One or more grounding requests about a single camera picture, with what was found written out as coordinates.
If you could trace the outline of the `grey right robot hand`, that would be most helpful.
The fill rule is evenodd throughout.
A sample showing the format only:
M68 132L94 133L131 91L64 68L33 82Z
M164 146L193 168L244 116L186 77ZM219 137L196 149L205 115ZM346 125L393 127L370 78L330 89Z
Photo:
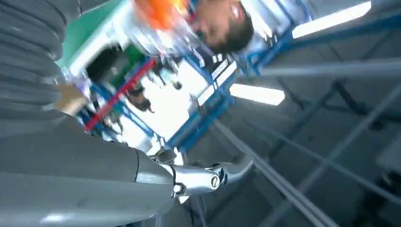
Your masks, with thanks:
M93 138L71 117L60 123L0 122L3 227L116 227L166 214L175 199L241 179L253 160L210 167L157 162Z

